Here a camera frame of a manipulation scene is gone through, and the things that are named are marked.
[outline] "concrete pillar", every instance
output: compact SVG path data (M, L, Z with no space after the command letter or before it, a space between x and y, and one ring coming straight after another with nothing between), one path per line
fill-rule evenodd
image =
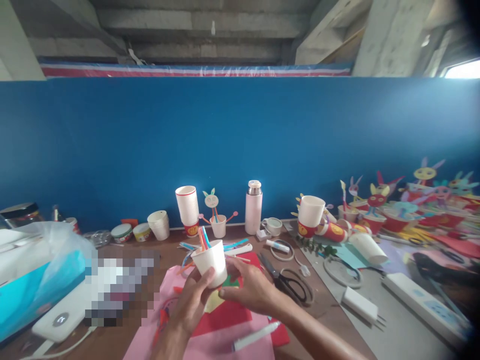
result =
M0 81L45 80L17 14L0 0Z

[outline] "red paper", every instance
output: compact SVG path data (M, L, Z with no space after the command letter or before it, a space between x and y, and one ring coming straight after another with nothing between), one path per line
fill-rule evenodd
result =
M467 258L480 258L480 246L473 242L457 240L444 235L434 235L433 237Z

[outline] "pink thermos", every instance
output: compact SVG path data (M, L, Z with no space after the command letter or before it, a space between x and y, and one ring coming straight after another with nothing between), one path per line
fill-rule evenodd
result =
M249 235L255 235L260 230L263 196L260 181L250 180L245 201L245 231Z

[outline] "power strip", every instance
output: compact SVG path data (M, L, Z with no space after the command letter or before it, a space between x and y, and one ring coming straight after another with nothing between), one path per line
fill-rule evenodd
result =
M389 274L382 283L455 348L460 349L472 325L434 298L403 273Z

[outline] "cartoon face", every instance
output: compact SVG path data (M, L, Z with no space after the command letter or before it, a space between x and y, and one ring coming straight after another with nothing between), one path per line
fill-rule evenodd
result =
M385 204L386 197L380 194L374 194L368 198L368 205L373 208L378 208Z
M446 186L437 186L435 188L435 191L433 192L437 199L444 200L448 199L451 193L452 191L450 190L450 188Z
M433 167L421 167L413 173L413 176L419 180L430 180L437 175L437 170Z

